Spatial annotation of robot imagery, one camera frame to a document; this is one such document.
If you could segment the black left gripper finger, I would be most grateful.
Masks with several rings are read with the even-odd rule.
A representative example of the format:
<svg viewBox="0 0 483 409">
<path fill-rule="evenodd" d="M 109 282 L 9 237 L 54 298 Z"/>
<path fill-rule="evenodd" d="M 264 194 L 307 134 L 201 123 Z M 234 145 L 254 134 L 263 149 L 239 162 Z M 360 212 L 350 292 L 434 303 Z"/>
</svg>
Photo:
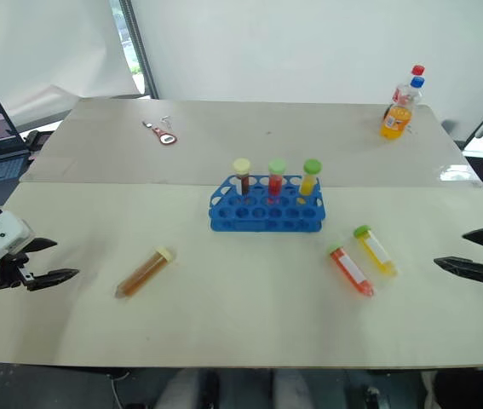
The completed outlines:
<svg viewBox="0 0 483 409">
<path fill-rule="evenodd" d="M 79 273 L 78 269 L 62 268 L 48 272 L 47 274 L 32 277 L 25 281 L 25 287 L 28 291 L 38 291 L 45 288 L 59 285 Z"/>
<path fill-rule="evenodd" d="M 57 243 L 52 239 L 35 238 L 23 248 L 23 252 L 31 253 L 31 252 L 43 251 L 56 245 Z"/>
</svg>

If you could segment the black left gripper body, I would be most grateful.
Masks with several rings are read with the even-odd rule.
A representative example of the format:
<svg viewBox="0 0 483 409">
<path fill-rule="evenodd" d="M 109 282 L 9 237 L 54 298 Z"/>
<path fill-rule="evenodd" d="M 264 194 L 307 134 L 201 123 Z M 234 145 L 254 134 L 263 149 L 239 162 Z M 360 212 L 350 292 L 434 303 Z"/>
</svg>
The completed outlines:
<svg viewBox="0 0 483 409">
<path fill-rule="evenodd" d="M 0 260 L 0 290 L 26 284 L 26 277 L 21 269 L 28 261 L 29 257 L 23 252 L 7 254 Z"/>
</svg>

